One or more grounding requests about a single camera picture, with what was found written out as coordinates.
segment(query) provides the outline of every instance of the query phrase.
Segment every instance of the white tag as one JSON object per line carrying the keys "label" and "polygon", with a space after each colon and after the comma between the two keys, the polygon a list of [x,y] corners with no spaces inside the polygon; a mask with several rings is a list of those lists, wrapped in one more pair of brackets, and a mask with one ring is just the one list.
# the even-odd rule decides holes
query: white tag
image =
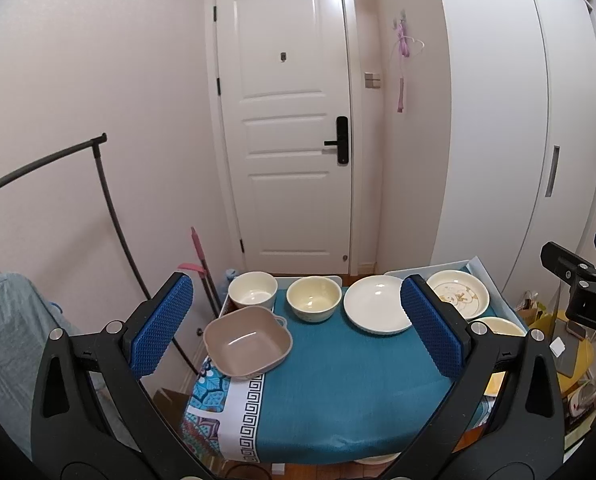
{"label": "white tag", "polygon": [[564,346],[564,343],[562,342],[561,338],[556,338],[553,343],[551,343],[550,345],[551,351],[553,352],[553,355],[555,355],[556,357],[560,357],[562,355],[562,352],[564,352],[564,350],[566,350],[566,346]]}

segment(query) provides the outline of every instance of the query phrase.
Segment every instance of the greek key pattern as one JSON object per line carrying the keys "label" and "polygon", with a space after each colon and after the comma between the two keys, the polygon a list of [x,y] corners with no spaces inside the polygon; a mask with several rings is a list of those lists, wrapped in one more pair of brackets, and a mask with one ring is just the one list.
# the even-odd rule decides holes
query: greek key pattern
{"label": "greek key pattern", "polygon": [[240,428],[240,452],[244,462],[260,462],[255,450],[255,434],[257,433],[260,405],[262,404],[262,387],[265,375],[259,375],[249,381],[245,414]]}

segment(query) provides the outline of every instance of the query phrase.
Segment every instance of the dish handle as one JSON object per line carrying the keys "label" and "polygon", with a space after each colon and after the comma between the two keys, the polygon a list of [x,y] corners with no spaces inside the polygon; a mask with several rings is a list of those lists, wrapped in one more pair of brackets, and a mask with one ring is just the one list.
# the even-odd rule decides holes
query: dish handle
{"label": "dish handle", "polygon": [[273,314],[273,317],[275,318],[275,320],[278,322],[278,325],[280,325],[283,328],[287,328],[287,320],[284,319],[284,317],[282,316],[277,316],[276,314]]}

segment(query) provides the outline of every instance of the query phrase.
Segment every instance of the smartphone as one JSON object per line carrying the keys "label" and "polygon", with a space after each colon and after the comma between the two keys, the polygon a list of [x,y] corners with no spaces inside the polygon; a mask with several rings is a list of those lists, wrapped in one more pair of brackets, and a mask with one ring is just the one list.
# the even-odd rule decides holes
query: smartphone
{"label": "smartphone", "polygon": [[580,341],[584,341],[584,338],[586,338],[586,329],[582,325],[578,325],[575,321],[567,322],[566,331],[577,337]]}

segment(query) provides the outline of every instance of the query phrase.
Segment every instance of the door frame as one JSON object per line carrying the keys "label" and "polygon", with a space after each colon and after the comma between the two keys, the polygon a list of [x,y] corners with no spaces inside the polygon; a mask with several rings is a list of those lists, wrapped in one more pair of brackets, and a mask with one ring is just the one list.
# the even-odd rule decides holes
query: door frame
{"label": "door frame", "polygon": [[[207,88],[209,91],[209,108],[211,113],[211,129],[216,151],[220,190],[227,214],[229,240],[235,264],[247,269],[245,255],[240,248],[240,230],[238,216],[233,200],[231,175],[227,160],[224,126],[222,121],[222,103],[217,92],[218,77],[218,43],[216,26],[213,21],[213,6],[216,0],[204,0],[204,39],[207,58]],[[345,29],[347,31],[347,57],[349,64],[350,106],[351,106],[351,237],[349,247],[349,274],[358,274],[361,228],[361,197],[363,190],[363,114],[362,92],[364,88],[363,70],[360,62],[360,46],[355,17],[354,0],[343,0]]]}

